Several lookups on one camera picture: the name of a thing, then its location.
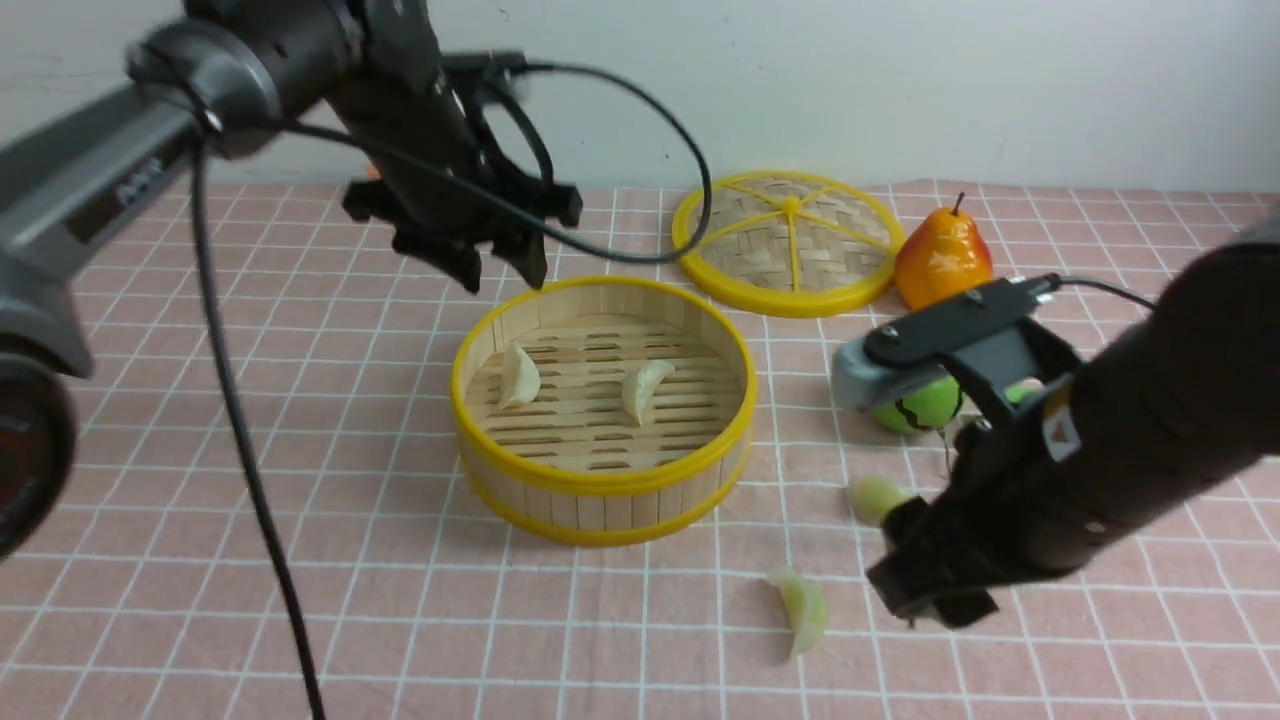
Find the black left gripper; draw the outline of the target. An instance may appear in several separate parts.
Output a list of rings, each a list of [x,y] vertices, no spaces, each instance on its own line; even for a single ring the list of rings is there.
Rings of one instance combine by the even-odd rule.
[[[536,219],[576,227],[582,197],[556,178],[554,163],[515,81],[529,68],[513,49],[443,53],[433,44],[394,46],[365,40],[361,63],[330,96],[356,138],[384,143],[401,159],[371,158],[375,176],[347,186],[343,209],[355,222],[396,227],[392,249],[480,290],[483,261],[472,246],[490,242],[531,290],[548,273],[544,234],[490,193]]]

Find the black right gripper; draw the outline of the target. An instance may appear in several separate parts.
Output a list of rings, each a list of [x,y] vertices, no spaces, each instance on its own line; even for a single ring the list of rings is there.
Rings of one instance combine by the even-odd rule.
[[[1047,455],[1032,416],[1041,401],[1011,402],[1005,388],[1025,378],[1051,384],[1080,365],[1065,340],[1033,320],[943,356],[982,416],[956,434],[945,491],[899,501],[879,519],[887,551],[867,579],[891,615],[964,629],[998,611],[995,589],[1053,578],[1011,537],[1036,509],[1021,474]]]

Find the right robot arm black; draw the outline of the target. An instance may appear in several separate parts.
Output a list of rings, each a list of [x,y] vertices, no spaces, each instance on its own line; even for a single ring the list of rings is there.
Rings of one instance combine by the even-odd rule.
[[[896,618],[950,629],[992,589],[1056,582],[1277,454],[1277,211],[1188,264],[1093,357],[1034,320],[1071,278],[995,281],[845,347],[863,407],[954,378],[979,410],[945,491],[883,524],[867,579]]]

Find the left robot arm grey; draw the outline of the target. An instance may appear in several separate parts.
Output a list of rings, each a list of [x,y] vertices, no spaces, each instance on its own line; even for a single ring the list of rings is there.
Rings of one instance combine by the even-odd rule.
[[[348,215],[389,223],[392,247],[476,292],[483,243],[532,287],[540,229],[458,187],[575,227],[582,199],[554,178],[515,105],[517,51],[444,54],[422,1],[187,1],[132,47],[128,85],[3,150],[3,553],[58,502],[78,427],[65,378],[93,360],[69,284],[189,168],[198,149],[247,158],[274,120],[326,102],[356,138],[440,170],[374,158]]]

